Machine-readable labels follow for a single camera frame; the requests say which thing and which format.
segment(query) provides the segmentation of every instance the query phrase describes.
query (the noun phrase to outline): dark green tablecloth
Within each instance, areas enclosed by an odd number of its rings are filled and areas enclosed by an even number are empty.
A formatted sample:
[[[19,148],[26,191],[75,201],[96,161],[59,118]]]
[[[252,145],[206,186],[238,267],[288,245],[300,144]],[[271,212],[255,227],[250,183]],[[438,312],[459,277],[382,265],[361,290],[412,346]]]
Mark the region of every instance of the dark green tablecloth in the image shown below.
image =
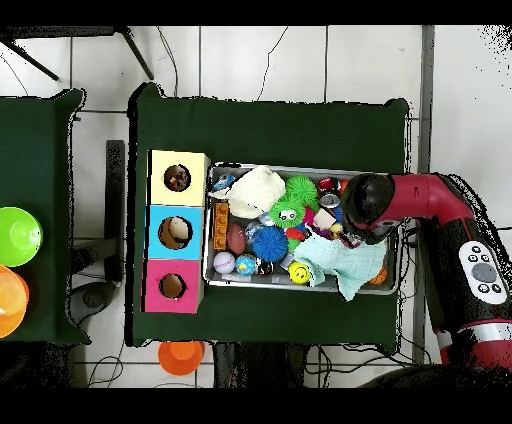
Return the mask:
[[[68,132],[81,90],[52,99],[0,97],[0,207],[33,214],[43,229],[40,251],[13,268],[27,282],[30,300],[20,327],[2,340],[88,342],[66,315],[70,270]]]
[[[167,99],[152,83],[139,87],[129,107],[127,253],[135,260],[133,280],[128,271],[134,285],[127,289],[127,335],[135,341],[366,342],[393,350],[396,293],[344,303],[336,293],[207,286],[196,315],[140,312],[146,158],[148,149],[162,149],[204,152],[212,162],[400,173],[407,113],[403,99],[386,105],[244,103]]]

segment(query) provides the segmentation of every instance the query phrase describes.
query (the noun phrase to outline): plastic container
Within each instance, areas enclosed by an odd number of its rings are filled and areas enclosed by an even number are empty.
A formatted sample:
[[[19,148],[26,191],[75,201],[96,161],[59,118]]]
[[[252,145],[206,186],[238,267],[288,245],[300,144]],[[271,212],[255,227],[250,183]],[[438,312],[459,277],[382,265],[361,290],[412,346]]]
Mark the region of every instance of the plastic container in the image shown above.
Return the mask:
[[[27,211],[0,208],[0,265],[15,267],[29,262],[43,241],[41,225]]]
[[[172,375],[194,372],[204,356],[204,342],[163,342],[158,348],[158,362]]]
[[[5,266],[0,266],[0,338],[14,332],[25,317],[29,299],[25,280]]]

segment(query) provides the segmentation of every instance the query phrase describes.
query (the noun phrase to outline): pink box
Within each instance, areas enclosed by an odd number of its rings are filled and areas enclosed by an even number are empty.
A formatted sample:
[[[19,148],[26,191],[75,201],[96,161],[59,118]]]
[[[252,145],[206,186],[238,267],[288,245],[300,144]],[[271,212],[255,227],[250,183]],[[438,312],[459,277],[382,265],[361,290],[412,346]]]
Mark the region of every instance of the pink box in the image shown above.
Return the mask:
[[[146,266],[146,295],[142,299],[145,312],[197,313],[203,298],[201,261],[151,259]],[[183,294],[177,299],[168,298],[160,291],[160,281],[167,274],[176,274],[185,283]]]

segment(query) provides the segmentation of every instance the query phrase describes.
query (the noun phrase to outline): light blue cloth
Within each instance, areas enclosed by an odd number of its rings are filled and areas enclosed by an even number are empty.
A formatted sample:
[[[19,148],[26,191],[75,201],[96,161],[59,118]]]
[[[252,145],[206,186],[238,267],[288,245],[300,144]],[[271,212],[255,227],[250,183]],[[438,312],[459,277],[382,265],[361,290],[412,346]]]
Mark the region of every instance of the light blue cloth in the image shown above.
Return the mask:
[[[335,275],[339,292],[349,301],[364,283],[379,273],[386,247],[384,240],[374,245],[361,243],[355,249],[350,249],[339,239],[327,240],[312,233],[297,246],[293,256],[296,261],[309,267],[312,287],[323,283],[325,274]]]

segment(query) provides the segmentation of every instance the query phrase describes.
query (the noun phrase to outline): green spiky ball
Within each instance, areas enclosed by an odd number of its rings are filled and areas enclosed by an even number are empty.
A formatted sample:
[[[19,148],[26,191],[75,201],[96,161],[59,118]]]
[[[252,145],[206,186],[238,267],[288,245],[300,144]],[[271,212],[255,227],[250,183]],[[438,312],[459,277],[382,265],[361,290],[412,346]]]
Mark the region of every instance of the green spiky ball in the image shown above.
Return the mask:
[[[293,228],[302,223],[306,207],[300,199],[285,194],[268,212],[275,225],[281,228]]]
[[[318,211],[317,190],[315,183],[304,175],[294,175],[286,181],[286,194],[295,196],[303,205]]]
[[[288,251],[293,253],[299,244],[300,240],[288,239]]]

